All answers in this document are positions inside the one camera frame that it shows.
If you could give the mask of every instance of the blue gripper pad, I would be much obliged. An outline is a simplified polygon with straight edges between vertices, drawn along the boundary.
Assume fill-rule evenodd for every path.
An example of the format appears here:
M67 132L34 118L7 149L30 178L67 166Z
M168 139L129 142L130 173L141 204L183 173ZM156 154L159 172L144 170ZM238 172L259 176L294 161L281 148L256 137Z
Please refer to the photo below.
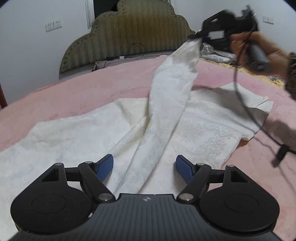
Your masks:
M192 173L193 168L195 168L195 165L188 161L185 157L182 155L177 156L176 169L186 183L194 177L194 174Z
M112 171L113 163L113 156L111 154L104 156L96 163L97 168L95 169L95 173L101 182L104 181L108 174Z

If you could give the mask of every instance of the black device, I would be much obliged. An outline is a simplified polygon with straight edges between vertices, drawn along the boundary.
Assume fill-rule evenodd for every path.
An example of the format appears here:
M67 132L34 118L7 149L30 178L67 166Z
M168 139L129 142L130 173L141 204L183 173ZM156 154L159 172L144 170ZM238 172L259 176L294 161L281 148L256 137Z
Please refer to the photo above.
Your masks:
M223 10L212 17L206 19L202 24L202 30L189 36L190 39L202 38L202 41L214 47L214 49L231 52L230 36L242 32L258 31L258 24L250 6L242 10L241 17L235 17L234 13ZM211 39L210 32L224 31L224 37ZM246 64L252 71L261 74L269 73L272 70L271 63L265 52L255 43L248 42Z
M102 183L113 168L108 154L74 168L55 163L19 194L11 241L280 240L273 232L277 201L237 167L214 170L182 155L176 169L187 183L172 194L114 195ZM69 187L80 182L83 191ZM208 191L210 183L223 183Z

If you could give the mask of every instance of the gray handle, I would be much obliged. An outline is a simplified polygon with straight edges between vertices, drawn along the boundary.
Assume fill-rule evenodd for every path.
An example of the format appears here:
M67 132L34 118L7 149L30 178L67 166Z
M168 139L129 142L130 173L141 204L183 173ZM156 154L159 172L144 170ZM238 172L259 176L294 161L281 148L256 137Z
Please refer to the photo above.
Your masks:
M254 72L267 74L272 71L271 62L265 52L255 43L250 43L247 49L246 63Z

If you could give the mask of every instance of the pink bedspread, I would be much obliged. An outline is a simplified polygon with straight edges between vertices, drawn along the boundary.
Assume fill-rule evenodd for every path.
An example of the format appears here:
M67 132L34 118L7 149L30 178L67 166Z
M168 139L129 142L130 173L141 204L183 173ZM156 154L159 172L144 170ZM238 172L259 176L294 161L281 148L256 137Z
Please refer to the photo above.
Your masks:
M9 105L0 111L0 151L24 138L39 121L81 115L118 98L147 97L154 71L165 59L161 56L108 67L37 90ZM199 61L197 69L193 89L220 87L233 78L233 70L205 61ZM256 77L239 73L238 80L244 88L274 102L264 127L296 150L296 102ZM277 148L260 131L251 141L241 142L226 164L239 167L276 198L280 216L274 231L288 241L296 237L296 156L287 154L274 168Z

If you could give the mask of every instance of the electrical socket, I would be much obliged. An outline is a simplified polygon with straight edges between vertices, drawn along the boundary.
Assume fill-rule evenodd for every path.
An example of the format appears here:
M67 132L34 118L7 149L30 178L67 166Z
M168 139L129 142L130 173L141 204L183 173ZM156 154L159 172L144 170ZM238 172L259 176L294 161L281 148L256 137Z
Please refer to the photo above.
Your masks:
M46 30L46 32L54 30L54 23L50 22L50 23L45 24L45 30Z
M54 21L54 29L62 27L62 20L55 20Z

